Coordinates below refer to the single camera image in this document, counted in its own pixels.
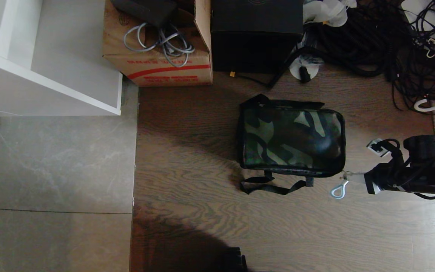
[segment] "white hook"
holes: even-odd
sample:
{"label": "white hook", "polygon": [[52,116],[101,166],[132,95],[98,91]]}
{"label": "white hook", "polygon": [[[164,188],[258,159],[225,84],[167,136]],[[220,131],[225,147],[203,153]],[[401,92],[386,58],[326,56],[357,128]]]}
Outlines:
{"label": "white hook", "polygon": [[435,106],[433,107],[420,107],[422,104],[426,103],[427,99],[421,99],[414,104],[414,109],[420,112],[429,112],[435,110]]}
{"label": "white hook", "polygon": [[[330,191],[330,195],[332,196],[332,198],[335,198],[335,199],[342,199],[342,198],[344,198],[345,197],[345,186],[347,186],[348,182],[349,181],[345,180],[343,182],[343,184],[340,184],[339,186],[333,188]],[[340,194],[336,195],[335,192],[338,191],[338,190],[341,190]]]}

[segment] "coiled cable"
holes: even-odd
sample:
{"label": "coiled cable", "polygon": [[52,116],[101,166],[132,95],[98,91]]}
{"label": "coiled cable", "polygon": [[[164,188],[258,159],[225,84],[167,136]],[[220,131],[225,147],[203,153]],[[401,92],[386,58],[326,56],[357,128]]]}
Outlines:
{"label": "coiled cable", "polygon": [[[184,65],[187,64],[188,59],[189,59],[189,54],[195,51],[195,48],[192,46],[191,43],[189,43],[185,36],[179,32],[179,30],[176,28],[176,26],[174,26],[173,24],[169,23],[167,28],[160,28],[158,30],[159,32],[159,38],[157,39],[157,41],[152,44],[151,46],[147,47],[143,44],[143,42],[140,40],[140,31],[142,31],[142,29],[147,25],[147,22],[142,23],[138,26],[134,26],[133,28],[129,29],[125,35],[124,35],[124,45],[128,50],[134,51],[134,52],[139,52],[139,53],[144,53],[144,52],[148,52],[150,50],[153,50],[156,47],[162,47],[162,51],[164,52],[164,56],[167,59],[167,61],[174,67],[183,67]],[[171,29],[171,31],[173,32],[171,35],[166,36],[166,29]],[[132,48],[127,44],[127,37],[130,33],[137,31],[137,36],[136,39],[139,42],[140,46],[142,46],[143,49],[136,49],[136,48]],[[175,45],[173,45],[171,43],[171,40],[177,38],[180,42],[182,47],[179,48]],[[174,64],[170,58],[171,57],[180,57],[182,55],[186,55],[186,59],[184,60],[183,64],[177,65]]]}

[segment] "wooden floor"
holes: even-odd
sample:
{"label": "wooden floor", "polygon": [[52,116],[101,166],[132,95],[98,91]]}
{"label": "wooden floor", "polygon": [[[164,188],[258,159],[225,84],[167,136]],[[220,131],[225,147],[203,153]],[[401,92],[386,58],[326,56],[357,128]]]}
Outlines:
{"label": "wooden floor", "polygon": [[[388,160],[367,150],[374,138],[433,134],[430,116],[393,108],[382,77],[329,66],[307,84],[288,73],[272,91],[224,73],[214,73],[214,86],[142,88],[132,271],[212,271],[222,248],[239,246],[254,272],[435,272],[435,200],[368,195],[362,184],[335,200],[328,193],[338,176],[288,196],[237,189],[261,174],[240,169],[234,139],[239,103],[258,93],[342,113],[352,172]],[[276,177],[288,187],[297,180]]]}

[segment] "camouflage bag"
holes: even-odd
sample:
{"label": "camouflage bag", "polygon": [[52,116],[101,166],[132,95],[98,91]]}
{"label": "camouflage bag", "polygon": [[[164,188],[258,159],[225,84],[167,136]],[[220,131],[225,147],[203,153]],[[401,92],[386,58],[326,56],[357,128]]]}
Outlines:
{"label": "camouflage bag", "polygon": [[[345,121],[324,103],[269,100],[260,94],[240,105],[238,160],[242,168],[264,170],[264,177],[241,182],[250,194],[264,190],[286,195],[313,187],[313,177],[331,177],[345,166]],[[265,184],[272,173],[306,177],[290,189]],[[247,188],[247,182],[261,184]]]}

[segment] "cardboard box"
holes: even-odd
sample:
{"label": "cardboard box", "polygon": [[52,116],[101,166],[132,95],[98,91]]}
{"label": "cardboard box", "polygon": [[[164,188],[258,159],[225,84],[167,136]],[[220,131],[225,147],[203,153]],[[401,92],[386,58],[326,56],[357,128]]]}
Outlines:
{"label": "cardboard box", "polygon": [[[210,0],[195,0],[194,14],[179,11],[179,19],[190,21],[190,27],[179,28],[195,51],[183,67],[174,67],[165,58],[161,48],[138,53],[127,49],[123,43],[124,34],[141,24],[124,12],[116,10],[110,0],[105,3],[103,57],[140,87],[146,86],[190,86],[211,85],[213,82],[211,57],[211,3]],[[152,45],[156,41],[155,29],[150,26],[140,32],[140,40]],[[128,45],[142,49],[136,39],[136,31],[128,35]],[[185,55],[171,57],[174,63],[181,64]]]}

